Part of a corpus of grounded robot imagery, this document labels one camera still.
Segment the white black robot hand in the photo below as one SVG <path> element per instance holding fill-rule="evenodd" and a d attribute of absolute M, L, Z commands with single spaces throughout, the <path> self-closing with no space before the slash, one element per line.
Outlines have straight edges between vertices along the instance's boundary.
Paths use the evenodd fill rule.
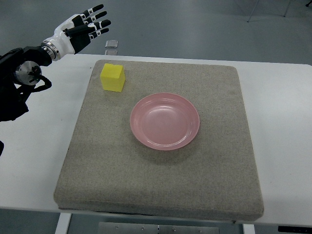
<path fill-rule="evenodd" d="M 77 54 L 88 46 L 91 41 L 109 31 L 111 21 L 108 19 L 100 21 L 106 16 L 100 4 L 74 14 L 55 30 L 53 36 L 45 39 L 41 47 L 49 54 L 51 60 L 57 61 L 67 54 Z"/>

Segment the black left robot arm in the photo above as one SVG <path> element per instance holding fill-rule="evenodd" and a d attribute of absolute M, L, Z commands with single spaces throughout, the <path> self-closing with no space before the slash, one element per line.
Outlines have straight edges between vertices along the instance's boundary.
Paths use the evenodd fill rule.
<path fill-rule="evenodd" d="M 0 120 L 14 121 L 29 111 L 26 101 L 32 93 L 52 87 L 41 66 L 52 59 L 40 46 L 13 49 L 0 57 Z"/>

